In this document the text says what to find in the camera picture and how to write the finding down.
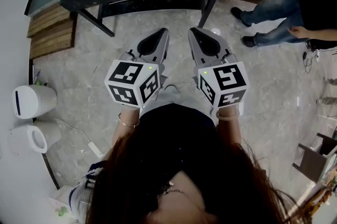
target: marble floor tile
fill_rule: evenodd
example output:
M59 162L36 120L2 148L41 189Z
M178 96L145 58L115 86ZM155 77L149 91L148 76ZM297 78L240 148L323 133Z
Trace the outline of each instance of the marble floor tile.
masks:
M337 106L318 106L321 96L337 97L337 87L323 83L323 76L337 78L337 60L333 52L321 52L314 58L310 73L304 70L304 43L283 43L269 47L247 48L242 45L244 35L268 32L281 20L245 27L235 19L230 9L237 6L250 11L254 4L219 0L206 24L217 28L233 53L245 65L251 88L241 109L242 136L272 182L279 189L298 198L306 190L309 180L292 168L300 159L297 145L315 146L316 133L331 136L337 120ZM97 14L97 8L90 8ZM192 80L193 67L187 32L197 26L199 11L151 11L108 17L104 24L116 36L110 38L79 16L75 47L34 60L41 69L41 80L57 91L55 109L41 117L56 121L62 129L62 139L51 147L47 156L60 185L75 185L90 164L98 158L88 147L82 132L73 130L56 118L86 132L98 148L106 153L110 148L121 105L112 101L104 86L104 78L114 59L147 31L166 27L170 31L170 46L164 62L164 74L169 83L177 84L181 97L192 97L200 103L202 112L209 114L211 106L196 89ZM216 122L215 113L212 119Z

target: silver bracelet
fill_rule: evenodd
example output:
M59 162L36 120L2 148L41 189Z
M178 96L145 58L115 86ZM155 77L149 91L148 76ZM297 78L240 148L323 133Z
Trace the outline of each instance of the silver bracelet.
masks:
M222 121L231 121L231 120L239 117L239 115L232 116L232 117L222 117L222 116L219 115L219 111L217 111L215 115L219 120L222 120Z
M125 127L135 128L136 126L139 125L139 120L138 120L138 123L137 123L136 125L129 125L129 124L126 124L126 123L122 122L122 120L121 120L121 113L118 115L118 119L119 119L120 123L121 123L122 125L124 125Z

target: wooden chair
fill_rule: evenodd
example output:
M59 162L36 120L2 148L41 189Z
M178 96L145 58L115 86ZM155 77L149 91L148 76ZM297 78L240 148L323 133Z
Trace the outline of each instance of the wooden chair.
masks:
M318 151L299 144L298 147L304 149L304 155L299 166L293 163L294 168L315 183L322 179L329 160L337 151L337 140L320 133L317 133L317 136L323 138Z

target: white cube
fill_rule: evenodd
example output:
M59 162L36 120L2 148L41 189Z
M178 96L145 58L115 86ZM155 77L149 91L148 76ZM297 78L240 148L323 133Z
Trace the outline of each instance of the white cube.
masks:
M199 69L198 79L199 89L214 107L240 103L250 86L242 62Z
M158 65L114 60L104 84L115 102L142 108L160 87Z

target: trash can lid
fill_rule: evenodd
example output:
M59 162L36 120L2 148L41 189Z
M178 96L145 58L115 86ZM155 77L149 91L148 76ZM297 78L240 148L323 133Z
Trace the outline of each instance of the trash can lid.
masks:
M21 119L33 118L38 110L36 92L30 86L19 86L12 93L14 114Z

